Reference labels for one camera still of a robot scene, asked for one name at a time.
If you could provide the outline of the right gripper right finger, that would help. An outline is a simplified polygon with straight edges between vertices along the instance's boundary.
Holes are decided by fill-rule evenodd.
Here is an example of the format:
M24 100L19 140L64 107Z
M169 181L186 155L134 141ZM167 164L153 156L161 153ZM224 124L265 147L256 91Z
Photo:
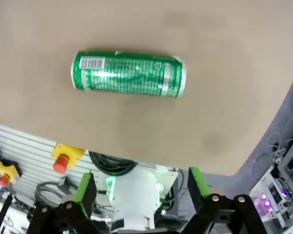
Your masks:
M182 230L184 234L208 234L215 224L225 224L232 234L265 234L267 231L249 195L229 199L211 193L200 170L188 170L188 192L196 213Z

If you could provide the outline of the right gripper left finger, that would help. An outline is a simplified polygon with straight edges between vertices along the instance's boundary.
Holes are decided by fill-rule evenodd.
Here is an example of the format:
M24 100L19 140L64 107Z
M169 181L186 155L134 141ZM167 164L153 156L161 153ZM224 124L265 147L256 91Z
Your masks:
M100 234L99 221L91 220L97 187L91 172L84 173L72 200L51 207L38 203L27 229L28 234Z

